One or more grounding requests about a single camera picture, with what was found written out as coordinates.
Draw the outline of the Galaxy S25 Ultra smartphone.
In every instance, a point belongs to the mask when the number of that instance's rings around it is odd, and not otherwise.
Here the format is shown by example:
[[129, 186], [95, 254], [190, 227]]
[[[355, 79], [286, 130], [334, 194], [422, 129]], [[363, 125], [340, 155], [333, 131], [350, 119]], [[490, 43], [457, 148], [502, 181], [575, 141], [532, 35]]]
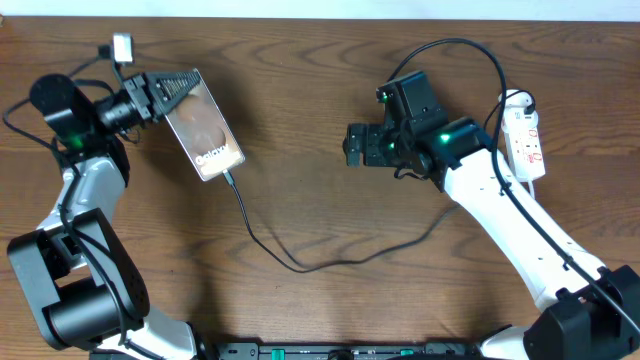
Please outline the Galaxy S25 Ultra smartphone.
[[200, 72], [197, 84], [166, 116], [198, 177], [209, 181], [241, 165], [245, 156]]

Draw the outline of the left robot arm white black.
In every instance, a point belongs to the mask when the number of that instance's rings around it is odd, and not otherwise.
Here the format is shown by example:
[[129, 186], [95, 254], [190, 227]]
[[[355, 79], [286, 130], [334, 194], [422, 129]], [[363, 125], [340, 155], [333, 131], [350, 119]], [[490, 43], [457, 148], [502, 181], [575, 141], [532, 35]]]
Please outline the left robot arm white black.
[[120, 138], [157, 122], [198, 86], [198, 71], [134, 75], [91, 101], [83, 79], [49, 74], [29, 102], [56, 136], [48, 143], [64, 185], [36, 230], [10, 241], [7, 254], [38, 329], [54, 349], [92, 359], [214, 359], [215, 349], [184, 321], [150, 304], [140, 272], [112, 228], [129, 182]]

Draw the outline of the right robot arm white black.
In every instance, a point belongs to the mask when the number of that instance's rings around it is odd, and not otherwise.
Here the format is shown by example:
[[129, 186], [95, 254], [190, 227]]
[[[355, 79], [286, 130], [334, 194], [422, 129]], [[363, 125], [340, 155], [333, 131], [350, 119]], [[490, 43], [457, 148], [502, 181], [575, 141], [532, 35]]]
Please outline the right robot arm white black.
[[620, 359], [639, 348], [639, 276], [610, 270], [575, 242], [492, 154], [471, 118], [449, 121], [422, 72], [377, 90], [381, 124], [351, 124], [343, 149], [350, 167], [393, 167], [431, 180], [464, 208], [524, 281], [538, 319], [481, 340], [493, 359]]

